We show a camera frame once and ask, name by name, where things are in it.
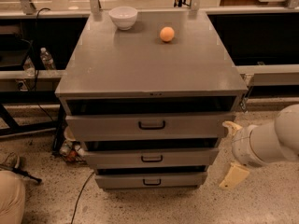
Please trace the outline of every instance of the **concrete floor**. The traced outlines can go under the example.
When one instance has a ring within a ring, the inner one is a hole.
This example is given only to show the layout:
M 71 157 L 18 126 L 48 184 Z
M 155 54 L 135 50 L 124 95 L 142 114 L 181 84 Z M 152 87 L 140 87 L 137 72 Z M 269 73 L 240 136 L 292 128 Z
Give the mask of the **concrete floor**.
M 271 121 L 291 100 L 249 100 L 249 113 L 237 112 L 246 126 Z M 21 112 L 20 120 L 24 122 Z M 38 113 L 40 120 L 44 117 Z M 0 140 L 0 161 L 10 152 L 25 157 L 25 170 L 43 179 L 26 182 L 23 224 L 70 223 L 79 192 L 92 170 L 51 155 L 54 132 L 12 136 Z M 127 189 L 103 191 L 92 178 L 78 201 L 74 223 L 298 223 L 299 163 L 278 162 L 252 169 L 233 190 L 218 187 L 230 162 L 231 137 L 222 139 L 220 153 L 199 189 Z

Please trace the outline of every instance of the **person's leg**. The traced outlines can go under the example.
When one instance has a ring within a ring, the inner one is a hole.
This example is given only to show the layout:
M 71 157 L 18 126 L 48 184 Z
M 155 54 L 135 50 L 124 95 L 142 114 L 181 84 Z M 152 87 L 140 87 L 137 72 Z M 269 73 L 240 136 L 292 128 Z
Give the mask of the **person's leg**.
M 25 186 L 21 177 L 0 171 L 0 220 L 2 224 L 20 224 L 25 206 Z

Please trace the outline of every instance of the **black handle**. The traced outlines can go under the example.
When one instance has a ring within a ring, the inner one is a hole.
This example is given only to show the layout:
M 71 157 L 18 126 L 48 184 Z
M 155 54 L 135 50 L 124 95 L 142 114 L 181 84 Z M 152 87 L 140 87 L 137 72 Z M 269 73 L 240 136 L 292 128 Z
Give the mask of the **black handle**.
M 161 185 L 161 178 L 158 179 L 157 183 L 147 183 L 146 179 L 143 179 L 143 185 L 144 186 L 159 186 L 159 185 Z
M 138 126 L 139 126 L 139 129 L 140 129 L 140 130 L 162 130 L 163 128 L 165 128 L 165 126 L 166 126 L 166 122 L 163 120 L 161 126 L 147 127 L 147 126 L 142 125 L 142 122 L 139 121 L 139 122 L 138 122 Z
M 160 155 L 160 157 L 144 157 L 143 155 L 141 156 L 141 160 L 143 162 L 160 162 L 163 161 L 163 155 Z

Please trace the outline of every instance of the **metal cabinet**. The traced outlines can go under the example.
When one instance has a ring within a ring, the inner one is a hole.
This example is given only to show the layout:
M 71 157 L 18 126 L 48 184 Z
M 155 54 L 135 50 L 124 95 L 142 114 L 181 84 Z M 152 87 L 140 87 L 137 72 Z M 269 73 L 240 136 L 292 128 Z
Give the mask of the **metal cabinet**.
M 159 29 L 172 26 L 171 43 Z M 205 13 L 91 16 L 56 90 L 102 189 L 202 185 L 247 87 Z

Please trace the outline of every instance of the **power cord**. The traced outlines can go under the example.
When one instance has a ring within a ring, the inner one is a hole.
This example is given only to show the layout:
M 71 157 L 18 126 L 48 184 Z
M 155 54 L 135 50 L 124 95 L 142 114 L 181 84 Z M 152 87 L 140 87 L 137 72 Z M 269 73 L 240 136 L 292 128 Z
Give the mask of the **power cord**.
M 80 194 L 78 195 L 78 198 L 77 198 L 77 201 L 76 201 L 76 204 L 75 204 L 75 210 L 74 210 L 74 214 L 73 214 L 73 217 L 72 217 L 71 224 L 73 224 L 73 222 L 74 222 L 74 218 L 75 218 L 75 214 L 76 214 L 76 210 L 77 210 L 77 205 L 78 205 L 78 200 L 80 199 L 80 196 L 81 196 L 81 194 L 82 194 L 82 192 L 83 192 L 85 186 L 87 185 L 87 183 L 89 182 L 89 180 L 91 180 L 91 178 L 92 178 L 93 175 L 94 175 L 94 172 L 92 172 L 92 173 L 90 174 L 90 176 L 86 179 L 86 181 L 85 181 L 85 183 L 84 183 L 84 185 L 83 185 L 83 187 L 82 187 L 82 189 L 81 189 L 81 192 L 80 192 Z

